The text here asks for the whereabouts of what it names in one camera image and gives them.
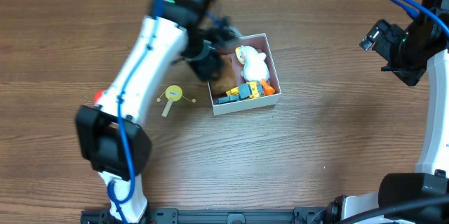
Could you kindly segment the red ball toy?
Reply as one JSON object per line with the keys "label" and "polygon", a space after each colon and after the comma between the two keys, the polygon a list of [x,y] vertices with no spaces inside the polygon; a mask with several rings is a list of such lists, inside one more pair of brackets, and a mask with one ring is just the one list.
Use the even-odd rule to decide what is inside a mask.
{"label": "red ball toy", "polygon": [[98,92],[95,93],[94,99],[93,99],[95,104],[97,104],[99,99],[101,99],[104,91],[105,91],[104,89],[101,89],[101,90],[99,90]]}

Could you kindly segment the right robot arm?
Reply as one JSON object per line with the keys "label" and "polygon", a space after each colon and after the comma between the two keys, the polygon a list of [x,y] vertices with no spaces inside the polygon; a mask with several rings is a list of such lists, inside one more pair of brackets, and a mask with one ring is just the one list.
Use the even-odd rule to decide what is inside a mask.
{"label": "right robot arm", "polygon": [[420,157],[412,173],[387,174],[376,192],[341,197],[324,223],[448,222],[448,0],[390,0],[412,22],[402,29],[378,20],[361,40],[407,86],[429,78],[429,106]]}

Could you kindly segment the yellow toy truck grey cannon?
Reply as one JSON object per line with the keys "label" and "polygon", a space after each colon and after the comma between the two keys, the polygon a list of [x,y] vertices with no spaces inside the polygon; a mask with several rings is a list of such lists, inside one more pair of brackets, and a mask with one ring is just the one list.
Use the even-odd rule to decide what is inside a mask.
{"label": "yellow toy truck grey cannon", "polygon": [[250,81],[227,91],[225,97],[217,99],[217,103],[220,105],[236,101],[261,98],[263,96],[264,91],[262,84],[259,81]]}

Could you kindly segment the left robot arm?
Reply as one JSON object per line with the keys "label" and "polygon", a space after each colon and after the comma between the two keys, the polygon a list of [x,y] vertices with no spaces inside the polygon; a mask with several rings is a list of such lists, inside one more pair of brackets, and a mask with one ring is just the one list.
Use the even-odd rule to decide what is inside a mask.
{"label": "left robot arm", "polygon": [[[166,72],[185,61],[201,81],[220,78],[220,51],[239,37],[226,18],[211,15],[214,0],[153,0],[137,41],[112,84],[75,116],[81,155],[105,182],[108,209],[83,211],[82,223],[150,223],[142,172],[152,144],[143,129]],[[212,26],[201,23],[211,18]]]}

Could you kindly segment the white plush duck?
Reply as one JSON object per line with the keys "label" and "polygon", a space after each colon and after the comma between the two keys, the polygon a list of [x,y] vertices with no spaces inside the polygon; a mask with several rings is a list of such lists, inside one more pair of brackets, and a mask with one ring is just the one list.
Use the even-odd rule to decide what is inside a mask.
{"label": "white plush duck", "polygon": [[275,89],[268,84],[270,73],[265,62],[266,53],[259,53],[252,46],[239,46],[235,51],[237,59],[243,65],[241,76],[247,82],[260,82],[264,95],[275,94]]}

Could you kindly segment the brown furry plush toy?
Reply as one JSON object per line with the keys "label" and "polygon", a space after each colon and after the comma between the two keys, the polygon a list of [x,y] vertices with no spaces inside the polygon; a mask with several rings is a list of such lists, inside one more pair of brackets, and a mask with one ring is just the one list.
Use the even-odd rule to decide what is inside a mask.
{"label": "brown furry plush toy", "polygon": [[227,55],[220,56],[223,66],[213,73],[214,79],[209,81],[212,95],[224,95],[236,87],[236,75],[232,67],[232,59]]}

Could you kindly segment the yellow rattle drum toy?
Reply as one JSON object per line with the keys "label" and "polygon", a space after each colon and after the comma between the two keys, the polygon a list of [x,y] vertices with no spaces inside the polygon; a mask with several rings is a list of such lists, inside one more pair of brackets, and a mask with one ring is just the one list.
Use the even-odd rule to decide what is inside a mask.
{"label": "yellow rattle drum toy", "polygon": [[178,85],[171,85],[169,86],[157,99],[156,101],[158,103],[161,102],[162,97],[165,96],[167,99],[167,103],[163,109],[163,112],[161,113],[162,117],[167,117],[168,113],[170,112],[171,107],[173,106],[173,103],[185,99],[192,103],[196,102],[196,98],[187,98],[183,95],[183,90]]}

